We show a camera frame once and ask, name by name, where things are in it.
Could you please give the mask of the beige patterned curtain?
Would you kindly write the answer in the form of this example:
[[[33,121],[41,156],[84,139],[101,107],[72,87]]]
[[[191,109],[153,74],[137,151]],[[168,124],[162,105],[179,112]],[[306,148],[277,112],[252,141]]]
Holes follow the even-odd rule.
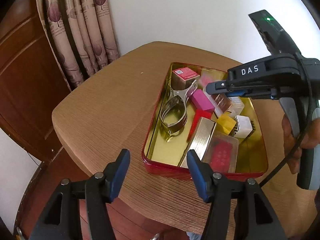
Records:
[[[70,89],[119,58],[108,0],[36,0],[36,5]]]

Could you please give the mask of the small red brown box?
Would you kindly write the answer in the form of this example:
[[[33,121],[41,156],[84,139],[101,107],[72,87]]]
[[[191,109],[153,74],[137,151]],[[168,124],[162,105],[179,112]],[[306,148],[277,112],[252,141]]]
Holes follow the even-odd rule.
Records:
[[[174,90],[184,90],[199,78],[200,75],[189,67],[178,68],[172,71],[171,87]]]

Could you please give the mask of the white small box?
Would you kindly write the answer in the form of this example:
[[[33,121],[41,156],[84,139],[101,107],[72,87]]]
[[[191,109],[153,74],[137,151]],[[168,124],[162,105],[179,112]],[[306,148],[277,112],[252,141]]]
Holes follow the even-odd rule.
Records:
[[[253,131],[252,123],[249,117],[237,115],[235,117],[236,125],[234,127],[233,137],[245,139]]]

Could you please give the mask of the magenta small box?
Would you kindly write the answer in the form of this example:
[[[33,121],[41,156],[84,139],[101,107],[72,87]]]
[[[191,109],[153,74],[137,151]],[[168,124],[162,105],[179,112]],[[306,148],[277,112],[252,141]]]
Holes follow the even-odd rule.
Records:
[[[195,90],[190,99],[197,109],[213,113],[215,107],[201,89]]]

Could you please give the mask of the gold rectangular box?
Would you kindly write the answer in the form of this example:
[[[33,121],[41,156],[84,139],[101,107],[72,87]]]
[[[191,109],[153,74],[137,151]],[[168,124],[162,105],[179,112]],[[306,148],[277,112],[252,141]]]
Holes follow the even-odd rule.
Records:
[[[189,150],[194,150],[200,160],[203,159],[210,140],[215,130],[216,122],[200,117],[196,129],[189,140],[186,149],[183,152],[178,167],[188,168],[187,165],[187,153]]]

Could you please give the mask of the red gold tin box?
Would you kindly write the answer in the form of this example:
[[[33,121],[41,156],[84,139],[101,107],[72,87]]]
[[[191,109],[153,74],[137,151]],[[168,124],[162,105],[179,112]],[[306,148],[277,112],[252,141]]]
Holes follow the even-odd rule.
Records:
[[[265,143],[251,100],[206,93],[207,84],[225,78],[221,70],[170,65],[142,152],[149,173],[189,179],[189,150],[234,180],[267,171]]]

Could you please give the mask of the yellow small item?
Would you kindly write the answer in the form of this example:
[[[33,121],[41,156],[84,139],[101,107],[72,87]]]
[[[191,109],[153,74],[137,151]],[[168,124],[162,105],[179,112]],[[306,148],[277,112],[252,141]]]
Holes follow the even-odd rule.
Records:
[[[220,133],[229,135],[236,125],[236,121],[228,114],[222,114],[216,121],[216,130]]]

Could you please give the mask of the brown wooden door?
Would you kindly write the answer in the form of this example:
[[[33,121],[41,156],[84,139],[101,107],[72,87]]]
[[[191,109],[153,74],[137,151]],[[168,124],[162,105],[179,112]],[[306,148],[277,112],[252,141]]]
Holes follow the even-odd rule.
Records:
[[[51,162],[62,147],[52,111],[69,93],[36,0],[15,0],[1,21],[1,129],[40,161]]]

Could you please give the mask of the clear box pink insert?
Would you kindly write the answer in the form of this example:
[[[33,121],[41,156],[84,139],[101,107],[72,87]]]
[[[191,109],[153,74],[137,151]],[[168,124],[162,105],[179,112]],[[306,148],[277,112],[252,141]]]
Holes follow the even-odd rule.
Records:
[[[202,162],[208,163],[215,172],[234,173],[238,147],[238,139],[220,132],[214,132],[202,158]]]

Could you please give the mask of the metal clamp tool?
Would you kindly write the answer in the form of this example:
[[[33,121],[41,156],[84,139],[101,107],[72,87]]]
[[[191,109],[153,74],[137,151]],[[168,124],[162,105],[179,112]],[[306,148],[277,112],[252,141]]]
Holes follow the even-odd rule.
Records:
[[[191,85],[183,90],[174,90],[171,80],[166,83],[166,101],[162,103],[159,118],[161,122],[161,134],[166,142],[178,136],[184,130],[188,120],[187,103],[198,88],[198,81],[193,80]]]

